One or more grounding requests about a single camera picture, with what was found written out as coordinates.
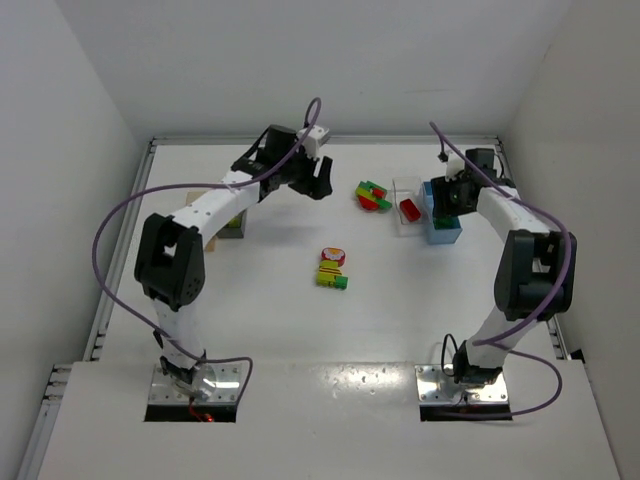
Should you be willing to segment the green lego plate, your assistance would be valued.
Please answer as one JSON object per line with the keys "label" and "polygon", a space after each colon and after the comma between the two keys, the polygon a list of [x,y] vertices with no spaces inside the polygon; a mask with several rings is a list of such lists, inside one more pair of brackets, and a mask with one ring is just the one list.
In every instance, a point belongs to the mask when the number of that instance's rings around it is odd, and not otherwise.
{"label": "green lego plate", "polygon": [[452,230],[460,227],[457,217],[434,218],[433,225],[436,230]]}

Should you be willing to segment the lego cluster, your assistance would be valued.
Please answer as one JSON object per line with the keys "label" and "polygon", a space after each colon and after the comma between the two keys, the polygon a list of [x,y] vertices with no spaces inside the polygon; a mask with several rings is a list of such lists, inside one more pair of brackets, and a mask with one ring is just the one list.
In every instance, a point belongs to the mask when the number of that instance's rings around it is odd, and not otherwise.
{"label": "lego cluster", "polygon": [[374,182],[361,181],[354,194],[366,211],[386,212],[392,207],[392,203],[387,199],[388,190]]}

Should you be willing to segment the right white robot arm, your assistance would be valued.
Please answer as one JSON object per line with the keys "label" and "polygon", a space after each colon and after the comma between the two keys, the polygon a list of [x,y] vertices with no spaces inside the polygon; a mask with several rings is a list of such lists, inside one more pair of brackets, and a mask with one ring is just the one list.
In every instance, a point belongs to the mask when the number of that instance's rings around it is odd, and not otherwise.
{"label": "right white robot arm", "polygon": [[460,166],[430,181],[432,218],[446,226],[478,213],[503,241],[494,281],[495,306],[452,360],[458,384],[491,384],[506,356],[538,322],[566,312],[572,302],[577,239],[520,202],[515,184],[494,168],[487,148],[465,152]]}

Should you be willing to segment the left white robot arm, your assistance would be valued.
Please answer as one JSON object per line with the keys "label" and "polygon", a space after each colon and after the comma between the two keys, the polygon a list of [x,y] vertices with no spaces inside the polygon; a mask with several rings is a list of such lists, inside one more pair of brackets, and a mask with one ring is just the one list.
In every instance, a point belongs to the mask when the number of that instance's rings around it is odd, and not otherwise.
{"label": "left white robot arm", "polygon": [[332,160],[320,154],[328,129],[295,131],[269,126],[211,189],[172,214],[144,222],[134,277],[157,315],[160,365],[175,386],[205,399],[215,389],[214,370],[196,332],[195,302],[205,286],[205,246],[234,218],[286,185],[313,200],[332,192]]}

